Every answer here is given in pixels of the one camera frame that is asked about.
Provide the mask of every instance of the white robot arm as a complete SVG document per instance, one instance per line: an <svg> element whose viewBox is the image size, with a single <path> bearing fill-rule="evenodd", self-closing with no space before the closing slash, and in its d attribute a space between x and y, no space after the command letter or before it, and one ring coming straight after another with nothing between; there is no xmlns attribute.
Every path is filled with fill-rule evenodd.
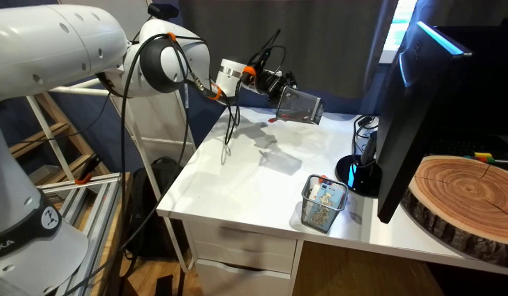
<svg viewBox="0 0 508 296"><path fill-rule="evenodd" d="M154 38L158 33L184 38L164 43L168 38ZM92 74L100 74L113 92L123 94L127 69L146 40L150 46L135 61L130 97L171 92L184 79L209 88L209 50L194 33L151 20L141 28L140 40L140 45L130 45L117 20L100 9L0 10L0 101ZM87 239L62 222L30 183L0 132L0 295L48 293L72 275L85 252Z"/></svg>

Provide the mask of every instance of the transparent container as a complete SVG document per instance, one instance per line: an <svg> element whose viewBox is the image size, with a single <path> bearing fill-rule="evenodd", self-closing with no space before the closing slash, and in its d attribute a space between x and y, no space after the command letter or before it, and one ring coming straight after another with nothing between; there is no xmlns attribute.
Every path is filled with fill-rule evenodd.
<svg viewBox="0 0 508 296"><path fill-rule="evenodd" d="M347 191L342 183L311 175L301 193L301 224L327 234L345 206Z"/></svg>

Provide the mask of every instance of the black bag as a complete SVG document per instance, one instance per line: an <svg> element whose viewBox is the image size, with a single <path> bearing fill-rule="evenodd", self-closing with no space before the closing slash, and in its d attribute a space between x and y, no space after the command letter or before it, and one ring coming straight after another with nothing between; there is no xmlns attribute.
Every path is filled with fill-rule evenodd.
<svg viewBox="0 0 508 296"><path fill-rule="evenodd" d="M161 194L164 194L182 168L171 158L159 158L153 163L153 171L159 186ZM130 222L128 234L133 234L146 219L146 216L158 206L156 198L151 189L151 183L143 168L133 173L131 198L128 203ZM181 221L171 221L174 236L182 254L187 250L187 237ZM127 245L127 250L141 259L150 260L176 260L176 254L166 229L166 224L154 212L146 222L141 232Z"/></svg>

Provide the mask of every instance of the wooden slice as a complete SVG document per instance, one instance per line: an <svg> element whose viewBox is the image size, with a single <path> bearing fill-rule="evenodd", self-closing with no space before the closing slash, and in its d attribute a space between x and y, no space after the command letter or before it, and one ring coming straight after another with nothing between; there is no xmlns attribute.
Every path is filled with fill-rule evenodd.
<svg viewBox="0 0 508 296"><path fill-rule="evenodd" d="M508 267L508 171L467 158L427 157L403 206L442 242Z"/></svg>

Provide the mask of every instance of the table drawer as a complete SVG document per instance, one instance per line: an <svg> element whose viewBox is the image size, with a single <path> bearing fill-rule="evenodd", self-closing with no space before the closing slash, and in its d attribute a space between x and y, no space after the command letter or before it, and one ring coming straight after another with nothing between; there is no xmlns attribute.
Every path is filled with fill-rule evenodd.
<svg viewBox="0 0 508 296"><path fill-rule="evenodd" d="M189 224L189 236L199 259L281 273L291 273L298 244L210 224Z"/></svg>
<svg viewBox="0 0 508 296"><path fill-rule="evenodd" d="M205 296L288 296L289 275L253 272L217 262L197 260L196 270Z"/></svg>

